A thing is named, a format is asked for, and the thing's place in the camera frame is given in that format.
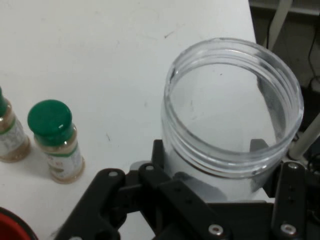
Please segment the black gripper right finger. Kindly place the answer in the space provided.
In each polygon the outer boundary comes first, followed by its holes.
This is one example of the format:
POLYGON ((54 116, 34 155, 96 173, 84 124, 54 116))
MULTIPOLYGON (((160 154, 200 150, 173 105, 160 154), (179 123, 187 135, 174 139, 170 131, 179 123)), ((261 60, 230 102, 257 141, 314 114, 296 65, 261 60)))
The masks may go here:
POLYGON ((320 238, 320 156, 307 165, 287 160, 274 170, 263 186, 274 198, 269 240, 318 240, 320 238))

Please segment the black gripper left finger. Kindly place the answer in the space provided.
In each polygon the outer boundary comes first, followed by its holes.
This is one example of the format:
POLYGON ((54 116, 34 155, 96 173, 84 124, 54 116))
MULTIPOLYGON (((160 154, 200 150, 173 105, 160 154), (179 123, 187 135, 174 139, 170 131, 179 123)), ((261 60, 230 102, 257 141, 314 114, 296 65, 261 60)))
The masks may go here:
POLYGON ((157 240, 228 240, 230 227, 182 181, 164 172, 164 146, 153 142, 151 161, 124 173, 98 172, 56 238, 118 240, 129 213, 140 212, 157 240))

